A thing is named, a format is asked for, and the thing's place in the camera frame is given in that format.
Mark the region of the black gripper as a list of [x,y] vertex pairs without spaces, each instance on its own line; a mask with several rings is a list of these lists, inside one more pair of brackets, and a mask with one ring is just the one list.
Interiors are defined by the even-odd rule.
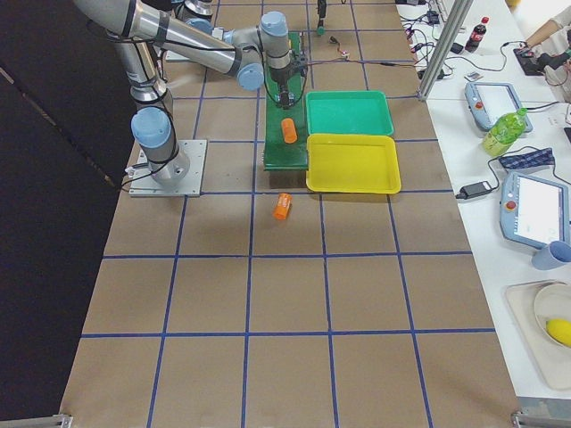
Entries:
[[[318,25],[323,26],[327,16],[327,0],[317,1]],[[306,79],[308,72],[307,56],[304,51],[288,51],[281,57],[267,55],[271,79],[277,84],[277,105],[291,108],[295,103],[295,94],[289,89],[289,80],[299,75]]]

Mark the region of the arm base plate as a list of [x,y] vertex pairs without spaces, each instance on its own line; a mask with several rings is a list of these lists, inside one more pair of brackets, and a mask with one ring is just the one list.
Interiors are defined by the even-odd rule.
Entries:
[[220,41],[196,28],[168,29],[164,47],[189,60],[197,61],[217,49],[224,49]]
[[199,197],[208,141],[178,140],[178,154],[166,164],[153,164],[152,173],[143,149],[137,162],[128,167],[128,194],[131,197]]

